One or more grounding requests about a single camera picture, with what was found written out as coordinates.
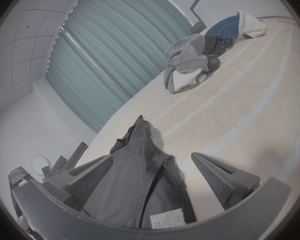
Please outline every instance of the ceiling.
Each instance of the ceiling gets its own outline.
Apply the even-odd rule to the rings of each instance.
[[[66,13],[77,0],[19,0],[0,27],[0,114],[32,92]]]

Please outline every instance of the black garment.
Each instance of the black garment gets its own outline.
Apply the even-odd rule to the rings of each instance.
[[[219,57],[234,45],[232,39],[224,40],[221,36],[216,34],[205,35],[204,37],[206,38],[206,42],[203,54],[206,56],[213,54]]]
[[[110,150],[113,165],[84,206],[93,218],[131,228],[151,229],[150,215],[182,208],[184,221],[195,222],[188,193],[174,157],[151,138],[148,121],[138,117]]]

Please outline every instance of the blue garment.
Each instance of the blue garment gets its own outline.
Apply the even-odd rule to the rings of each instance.
[[[224,40],[234,39],[239,35],[239,18],[240,15],[235,15],[221,20],[220,22],[216,23],[216,25],[212,26],[205,36],[218,35]],[[248,38],[251,37],[245,34],[244,39]]]

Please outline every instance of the curved gray plastic guard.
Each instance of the curved gray plastic guard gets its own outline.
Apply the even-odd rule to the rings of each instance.
[[[14,189],[13,193],[29,223],[47,240],[254,240],[277,217],[290,190],[283,182],[269,178],[247,198],[220,215],[200,223],[159,230],[119,227],[82,216],[32,180]]]

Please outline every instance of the pile of clothes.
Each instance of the pile of clothes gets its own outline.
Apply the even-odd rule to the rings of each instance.
[[[192,89],[220,66],[219,56],[234,43],[267,34],[267,27],[246,12],[228,17],[200,34],[172,44],[164,53],[169,61],[163,75],[164,87],[172,94]]]

